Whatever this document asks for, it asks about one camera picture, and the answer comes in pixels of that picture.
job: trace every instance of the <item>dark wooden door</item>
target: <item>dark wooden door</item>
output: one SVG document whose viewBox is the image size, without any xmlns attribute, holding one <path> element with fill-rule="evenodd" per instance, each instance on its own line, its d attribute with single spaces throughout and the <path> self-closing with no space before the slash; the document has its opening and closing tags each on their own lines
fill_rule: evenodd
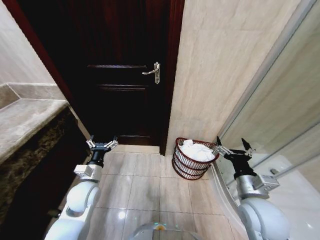
<svg viewBox="0 0 320 240">
<path fill-rule="evenodd" d="M 117 135 L 121 144 L 159 145 L 168 106 L 172 1 L 17 2 L 62 75 L 90 134 L 104 141 Z M 142 75 L 153 70 L 155 62 L 160 63 L 160 84 L 155 84 L 154 74 Z"/>
</svg>

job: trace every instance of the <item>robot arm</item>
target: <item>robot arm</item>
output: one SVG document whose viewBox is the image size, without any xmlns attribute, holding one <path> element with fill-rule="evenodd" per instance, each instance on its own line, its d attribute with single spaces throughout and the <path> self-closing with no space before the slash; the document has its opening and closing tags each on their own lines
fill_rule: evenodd
<svg viewBox="0 0 320 240">
<path fill-rule="evenodd" d="M 242 138 L 244 150 L 227 149 L 217 137 L 217 150 L 232 162 L 240 199 L 238 215 L 250 240 L 287 240 L 290 236 L 289 221 L 284 213 L 266 199 L 269 191 L 279 186 L 273 176 L 258 175 L 249 166 L 252 158 L 250 144 Z"/>
<path fill-rule="evenodd" d="M 287 240 L 290 236 L 290 224 L 284 213 L 265 199 L 242 200 L 238 215 L 250 240 Z"/>
<path fill-rule="evenodd" d="M 118 145 L 116 139 L 109 143 L 87 141 L 92 150 L 86 165 L 77 165 L 74 172 L 81 182 L 66 197 L 66 204 L 57 221 L 52 225 L 45 240 L 85 240 L 90 229 L 94 207 L 100 197 L 99 181 L 104 167 L 104 155 Z"/>
</svg>

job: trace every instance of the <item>wicker basket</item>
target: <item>wicker basket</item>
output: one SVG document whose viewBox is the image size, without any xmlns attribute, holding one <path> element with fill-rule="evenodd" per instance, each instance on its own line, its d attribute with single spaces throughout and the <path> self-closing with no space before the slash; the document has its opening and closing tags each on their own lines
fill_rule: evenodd
<svg viewBox="0 0 320 240">
<path fill-rule="evenodd" d="M 172 157 L 172 166 L 177 174 L 184 179 L 197 180 L 200 179 L 208 170 L 211 163 L 218 159 L 219 153 L 216 150 L 216 145 L 211 142 L 193 140 L 194 144 L 202 144 L 213 150 L 215 156 L 211 161 L 196 161 L 186 156 L 181 150 L 179 145 L 183 145 L 187 138 L 178 137 L 175 140 L 174 154 Z"/>
</svg>

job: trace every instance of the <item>door lever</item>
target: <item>door lever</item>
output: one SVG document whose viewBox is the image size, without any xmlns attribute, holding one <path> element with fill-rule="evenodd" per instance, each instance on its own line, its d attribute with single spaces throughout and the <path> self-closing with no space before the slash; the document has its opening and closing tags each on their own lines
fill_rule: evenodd
<svg viewBox="0 0 320 240">
<path fill-rule="evenodd" d="M 159 84 L 160 83 L 160 63 L 158 63 L 158 62 L 154 63 L 154 70 L 142 72 L 143 75 L 149 75 L 149 74 L 153 74 L 153 73 L 154 73 L 155 84 Z"/>
</svg>

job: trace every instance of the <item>shower enclosure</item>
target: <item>shower enclosure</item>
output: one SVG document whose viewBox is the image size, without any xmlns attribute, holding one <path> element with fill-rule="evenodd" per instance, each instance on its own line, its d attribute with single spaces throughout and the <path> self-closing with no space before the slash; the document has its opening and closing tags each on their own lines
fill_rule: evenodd
<svg viewBox="0 0 320 240">
<path fill-rule="evenodd" d="M 290 240 L 320 239 L 319 16 L 318 0 L 220 135 L 229 149 L 243 149 L 244 138 L 256 149 L 250 166 L 278 179 L 269 201 L 288 217 Z M 231 162 L 216 164 L 238 205 Z"/>
</svg>

